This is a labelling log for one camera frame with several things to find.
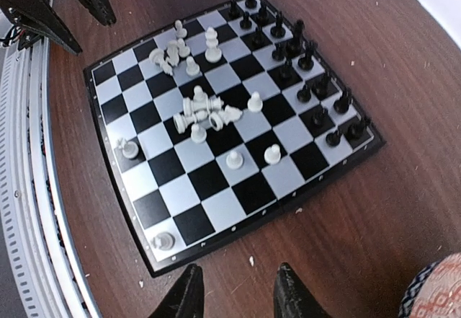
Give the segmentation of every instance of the chess piece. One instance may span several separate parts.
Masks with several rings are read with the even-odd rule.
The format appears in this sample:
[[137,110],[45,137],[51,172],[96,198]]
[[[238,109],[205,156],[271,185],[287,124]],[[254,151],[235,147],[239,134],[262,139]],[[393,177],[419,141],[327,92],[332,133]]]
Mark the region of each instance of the chess piece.
[[258,112],[262,110],[262,99],[258,92],[253,92],[247,103],[248,110]]
[[225,163],[232,170],[237,170],[243,165],[243,156],[240,152],[231,151],[225,158]]
[[264,160],[267,164],[277,164],[281,158],[280,146],[277,144],[268,147],[264,152]]
[[185,38],[187,37],[187,30],[182,27],[181,20],[176,20],[174,22],[174,28],[176,29],[176,38]]
[[174,246],[174,236],[166,231],[159,233],[153,238],[152,245],[154,249],[168,251]]
[[275,38],[283,38],[285,36],[286,30],[283,28],[283,14],[278,12],[275,17],[275,26],[271,28],[271,35]]

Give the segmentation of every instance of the toppled white pawn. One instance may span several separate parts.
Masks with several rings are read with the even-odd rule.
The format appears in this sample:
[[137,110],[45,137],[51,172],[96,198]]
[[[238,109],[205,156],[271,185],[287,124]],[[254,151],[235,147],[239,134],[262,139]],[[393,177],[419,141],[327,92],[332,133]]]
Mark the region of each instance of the toppled white pawn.
[[191,128],[190,138],[195,143],[202,143],[207,138],[207,131],[198,124],[193,124]]
[[188,55],[190,55],[190,48],[186,45],[184,39],[179,38],[177,43],[180,58],[186,58]]
[[174,236],[168,232],[156,235],[152,240],[153,248],[168,251],[174,246]]
[[264,152],[264,160],[267,164],[277,164],[280,162],[282,154],[280,153],[280,146],[276,143],[266,149]]
[[184,27],[182,27],[181,20],[176,20],[174,22],[174,28],[176,29],[176,38],[187,37],[187,30]]
[[200,73],[200,66],[195,63],[192,56],[186,58],[186,65],[186,73],[188,76],[196,76]]
[[225,158],[225,163],[232,170],[237,170],[243,165],[243,156],[240,152],[231,151]]
[[262,99],[258,92],[253,92],[247,103],[248,110],[258,112],[262,110]]

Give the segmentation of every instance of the white chess piece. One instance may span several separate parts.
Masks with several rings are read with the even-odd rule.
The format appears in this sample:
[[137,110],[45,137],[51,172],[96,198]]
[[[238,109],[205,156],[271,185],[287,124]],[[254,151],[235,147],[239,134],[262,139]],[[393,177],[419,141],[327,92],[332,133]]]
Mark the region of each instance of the white chess piece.
[[205,110],[200,110],[199,112],[196,112],[190,116],[175,114],[173,115],[174,126],[176,127],[176,130],[179,134],[183,134],[191,123],[198,123],[200,121],[206,120],[207,116],[208,113]]
[[186,73],[188,76],[196,76],[200,73],[200,66],[195,63],[192,56],[186,58],[186,65]]
[[266,149],[264,152],[264,160],[267,164],[277,164],[280,162],[282,154],[280,153],[280,146],[276,143]]
[[176,20],[174,22],[174,28],[176,29],[176,38],[185,38],[185,37],[187,37],[187,30],[182,27],[181,20]]
[[180,58],[186,58],[190,55],[190,48],[186,45],[184,39],[182,38],[178,39],[178,49]]
[[153,248],[162,251],[168,251],[174,246],[174,236],[168,232],[163,232],[155,235],[152,240]]
[[243,156],[240,152],[231,151],[225,158],[225,163],[232,170],[236,170],[243,165]]
[[253,92],[251,98],[248,100],[248,110],[251,112],[258,112],[262,110],[262,99],[258,92]]
[[207,131],[201,125],[194,123],[191,128],[190,138],[195,143],[202,143],[207,138]]

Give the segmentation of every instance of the black square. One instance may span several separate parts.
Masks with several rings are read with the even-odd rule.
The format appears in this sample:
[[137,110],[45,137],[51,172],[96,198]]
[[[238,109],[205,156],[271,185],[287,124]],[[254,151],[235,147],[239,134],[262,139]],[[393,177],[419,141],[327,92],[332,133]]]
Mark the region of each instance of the black square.
[[303,175],[304,180],[309,180],[312,176],[328,167],[328,162],[314,142],[292,153],[291,158]]
[[159,187],[185,173],[174,149],[169,149],[167,152],[150,159],[149,166]]
[[305,124],[305,126],[309,130],[309,133],[314,138],[317,138],[319,135],[324,134],[326,131],[334,127],[334,122],[332,121],[329,115],[325,117],[325,120],[323,121],[323,125],[321,127],[318,127],[313,124],[312,117],[314,116],[316,112],[321,111],[322,108],[323,108],[322,105],[317,105],[313,107],[312,109],[309,109],[308,111],[300,114],[300,119]]
[[173,77],[165,73],[160,73],[151,77],[146,80],[146,84],[151,92],[152,98],[156,98],[176,87],[176,82],[174,82]]
[[264,71],[261,64],[253,55],[248,55],[230,64],[241,81],[247,80]]
[[187,30],[188,38],[194,37],[195,35],[198,35],[199,33],[205,31],[202,25],[197,20],[183,24],[183,28]]
[[153,39],[147,40],[133,49],[138,62],[144,61],[153,49],[157,48],[157,44]]
[[259,169],[263,169],[268,166],[266,160],[264,159],[264,152],[268,147],[274,144],[280,146],[280,154],[282,157],[287,155],[285,148],[272,130],[261,134],[245,144]]
[[241,39],[245,43],[245,45],[248,46],[248,49],[250,49],[251,51],[255,51],[255,50],[261,49],[261,48],[263,48],[265,46],[268,46],[268,45],[272,44],[270,39],[264,33],[262,35],[263,35],[263,42],[262,42],[261,45],[254,45],[253,44],[254,32],[249,33],[247,35],[244,35],[243,37],[241,37]]
[[230,105],[231,107],[236,107],[240,110],[245,110],[247,108],[247,103],[250,99],[250,94],[242,84],[231,87],[230,89],[221,92],[218,96],[221,97],[222,101],[224,101],[225,106]]
[[352,138],[351,136],[348,135],[349,126],[352,123],[358,123],[359,121],[360,121],[359,118],[357,116],[354,116],[351,120],[343,123],[342,125],[338,127],[338,129],[342,131],[343,134],[346,136],[347,141],[349,142],[349,144],[351,145],[353,149],[362,145],[365,141],[371,138],[371,135],[366,130],[365,132],[363,132],[362,136],[358,139]]
[[134,141],[139,148],[139,153],[134,159],[127,159],[123,156],[122,150],[120,150],[118,147],[114,149],[115,152],[115,157],[117,158],[117,163],[118,166],[120,167],[121,172],[126,172],[127,170],[136,167],[138,164],[141,164],[146,160],[146,156],[144,156],[143,149],[141,148],[141,145],[139,144],[138,137],[134,139],[130,139],[129,141]]
[[127,105],[121,94],[101,105],[101,110],[106,125],[128,113]]
[[118,82],[120,83],[120,87],[122,91],[129,89],[131,86],[135,86],[137,83],[142,82],[144,80],[143,73],[138,65],[123,71],[122,73],[117,75]]
[[210,129],[207,132],[207,143],[211,152],[217,157],[243,143],[233,123],[225,125],[220,131]]
[[237,37],[237,34],[232,30],[232,27],[229,26],[228,24],[219,26],[215,28],[215,30],[218,33],[219,43],[224,43],[224,42],[227,42],[228,40],[231,40]]
[[157,108],[153,102],[149,102],[130,113],[131,120],[135,126],[136,133],[141,133],[146,129],[156,125],[161,121]]
[[133,205],[144,229],[170,217],[168,208],[158,190],[143,196],[141,199],[137,199],[133,202]]
[[203,92],[208,94],[208,97],[215,95],[215,91],[213,91],[213,88],[204,76],[201,76],[199,78],[187,82],[184,85],[181,85],[179,87],[179,91],[181,92],[183,97],[189,97],[192,99],[194,97],[194,87],[196,86],[202,87]]
[[205,200],[229,187],[216,161],[211,161],[188,175],[200,200]]
[[173,217],[173,220],[186,245],[193,244],[215,232],[200,204]]
[[232,189],[247,215],[276,200],[274,192],[260,172]]
[[274,97],[265,100],[262,112],[272,127],[296,115],[287,102],[283,94],[277,94]]
[[109,61],[102,66],[93,70],[94,85],[102,84],[104,81],[112,78],[115,75],[115,68],[112,61]]
[[291,78],[288,80],[283,80],[280,77],[280,68],[282,66],[275,67],[268,71],[267,73],[271,76],[272,80],[274,80],[275,84],[279,87],[279,89],[287,89],[290,86],[293,86],[294,84],[297,84],[302,81],[301,77],[299,74],[296,72],[296,70],[291,67]]
[[205,74],[207,71],[211,71],[212,69],[215,69],[219,66],[222,66],[223,64],[227,63],[227,61],[223,57],[216,62],[216,63],[210,63],[207,61],[205,57],[205,53],[201,53],[197,56],[194,56],[195,62],[200,66],[200,71],[202,71],[203,74]]

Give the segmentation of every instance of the white square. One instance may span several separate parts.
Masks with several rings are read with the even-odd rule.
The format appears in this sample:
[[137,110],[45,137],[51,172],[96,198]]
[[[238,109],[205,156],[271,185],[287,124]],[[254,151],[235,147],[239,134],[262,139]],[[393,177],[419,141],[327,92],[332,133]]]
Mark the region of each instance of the white square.
[[[174,245],[173,248],[163,251],[161,249],[153,248],[153,238],[163,232],[168,232],[174,237]],[[178,227],[174,223],[173,218],[168,218],[160,223],[153,225],[152,227],[146,229],[144,231],[144,235],[148,240],[149,244],[151,245],[151,250],[153,256],[157,260],[157,262],[161,262],[166,258],[172,257],[173,255],[184,251],[187,246],[184,240],[182,239],[181,233],[178,230]]]
[[182,112],[182,94],[179,89],[171,89],[153,100],[162,120],[168,120],[174,114]]
[[210,12],[208,14],[202,15],[201,17],[198,17],[197,20],[202,25],[202,27],[205,29],[205,31],[209,27],[216,28],[226,23],[226,20],[223,18],[221,14],[219,14],[217,10]]
[[112,59],[112,63],[114,64],[115,73],[120,74],[123,71],[136,66],[138,64],[138,60],[136,59],[134,51],[130,49],[118,56],[115,56]]
[[138,139],[147,160],[152,159],[173,147],[173,143],[171,142],[163,123],[158,123],[138,134]]
[[222,190],[202,202],[208,219],[219,233],[246,218],[245,211],[238,202],[232,188]]
[[166,183],[159,190],[172,217],[200,203],[200,199],[187,174]]
[[122,89],[120,88],[117,76],[113,76],[96,87],[99,105],[109,102],[120,93],[122,93]]
[[143,162],[136,167],[122,173],[122,181],[128,197],[133,202],[152,193],[158,188],[148,162]]
[[106,126],[107,137],[110,141],[110,146],[115,149],[118,145],[118,140],[124,138],[126,140],[136,137],[136,129],[131,120],[130,114],[123,115]]
[[312,135],[298,116],[276,125],[274,132],[289,154],[313,140]]
[[279,87],[275,84],[270,75],[268,75],[268,73],[265,71],[258,75],[252,76],[250,79],[245,80],[243,85],[249,94],[258,92],[262,100],[268,100],[269,98],[280,93]]
[[223,51],[224,58],[227,62],[238,60],[251,53],[248,46],[246,46],[239,37],[221,44],[220,49]]
[[229,64],[223,64],[212,71],[208,71],[205,73],[205,77],[216,94],[240,83],[238,75]]
[[142,81],[139,84],[123,91],[123,99],[125,100],[128,111],[132,112],[139,107],[142,107],[147,102],[150,102],[152,100],[152,96],[147,84]]
[[192,172],[215,158],[207,142],[195,143],[190,138],[177,144],[174,149],[186,172]]

